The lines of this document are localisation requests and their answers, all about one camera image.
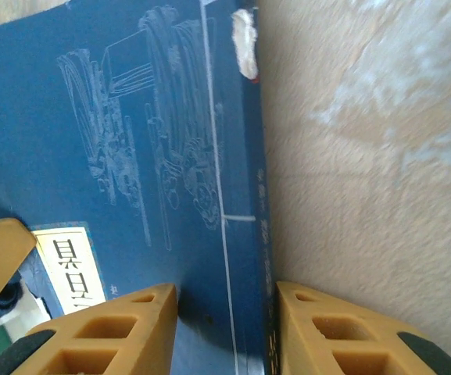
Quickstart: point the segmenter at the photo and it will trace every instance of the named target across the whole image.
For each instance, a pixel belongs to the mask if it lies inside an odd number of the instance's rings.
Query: white line
[[[213,150],[215,153],[215,173],[217,175],[218,202],[220,204],[222,245],[224,247],[225,276],[227,278],[228,310],[229,310],[229,314],[231,316],[232,348],[234,349],[235,375],[239,375],[238,349],[237,349],[237,345],[235,343],[234,311],[232,309],[231,275],[230,275],[229,266],[228,266],[227,238],[225,236],[224,197],[222,195],[222,183],[221,183],[221,177],[220,177],[220,161],[218,159],[217,125],[215,124],[215,105],[214,105],[215,99],[213,97],[213,75],[211,72],[211,56],[209,53],[208,22],[207,22],[207,17],[206,17],[206,5],[207,4],[209,4],[209,0],[201,0],[202,36],[204,37],[204,55],[206,57],[206,76],[208,78],[209,114],[211,117],[211,132],[213,135]]]
[[[254,216],[224,215],[224,219],[230,221],[256,221]]]

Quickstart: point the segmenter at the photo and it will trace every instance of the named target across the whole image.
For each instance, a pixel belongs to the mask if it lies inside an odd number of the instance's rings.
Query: white illustration
[[[147,91],[145,114],[155,161],[159,205],[166,248],[171,249],[166,208],[178,209],[190,194],[205,225],[220,222],[211,127],[222,124],[221,104],[209,107],[205,45],[200,20],[177,23],[177,10],[149,10],[138,32],[105,48],[100,64],[87,49],[58,58],[88,156],[91,175],[112,205],[116,191],[141,214],[145,240],[151,244],[141,194],[130,116],[122,114],[122,97]],[[214,35],[213,19],[207,20]]]

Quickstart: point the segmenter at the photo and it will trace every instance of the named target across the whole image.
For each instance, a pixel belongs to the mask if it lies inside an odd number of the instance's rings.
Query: blue book cover
[[[72,0],[0,26],[0,218],[52,317],[153,284],[179,295],[174,374],[276,374],[258,82],[246,0]]]

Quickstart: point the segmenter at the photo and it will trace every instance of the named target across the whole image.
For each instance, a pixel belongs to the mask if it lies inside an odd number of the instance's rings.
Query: beige carpet
[[[0,0],[0,23],[57,2]],[[451,1],[259,6],[279,276],[451,354]]]

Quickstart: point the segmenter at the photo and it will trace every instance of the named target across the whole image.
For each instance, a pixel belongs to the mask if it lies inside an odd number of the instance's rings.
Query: white label
[[[35,230],[39,256],[65,314],[105,302],[100,276],[83,227]]]

